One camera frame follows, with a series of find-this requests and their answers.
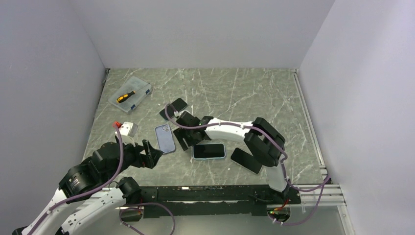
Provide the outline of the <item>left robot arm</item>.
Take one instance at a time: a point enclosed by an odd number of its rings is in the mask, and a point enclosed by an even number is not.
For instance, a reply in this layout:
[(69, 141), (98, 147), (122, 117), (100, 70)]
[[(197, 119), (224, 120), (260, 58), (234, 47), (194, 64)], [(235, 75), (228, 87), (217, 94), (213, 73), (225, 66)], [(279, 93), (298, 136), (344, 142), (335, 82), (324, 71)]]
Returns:
[(93, 194), (109, 185), (130, 166), (153, 169), (163, 152), (148, 140), (137, 143), (107, 142), (80, 164), (70, 168), (41, 214), (15, 235), (76, 235), (111, 209), (133, 206), (142, 199), (141, 188), (132, 177), (124, 177), (100, 199), (78, 210)]

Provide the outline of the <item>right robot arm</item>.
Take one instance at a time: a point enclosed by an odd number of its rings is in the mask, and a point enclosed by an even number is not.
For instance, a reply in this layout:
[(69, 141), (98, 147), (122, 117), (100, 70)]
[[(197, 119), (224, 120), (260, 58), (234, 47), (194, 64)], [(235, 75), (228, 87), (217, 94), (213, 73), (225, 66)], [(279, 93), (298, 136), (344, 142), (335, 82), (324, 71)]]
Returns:
[(245, 144), (248, 152), (236, 148), (231, 160), (254, 174), (264, 169), (272, 201), (282, 203), (288, 198), (289, 178), (281, 165), (285, 138), (266, 119), (257, 117), (248, 122), (220, 120), (212, 116), (199, 119), (183, 111), (173, 124), (177, 126), (173, 133), (183, 150), (212, 140)]

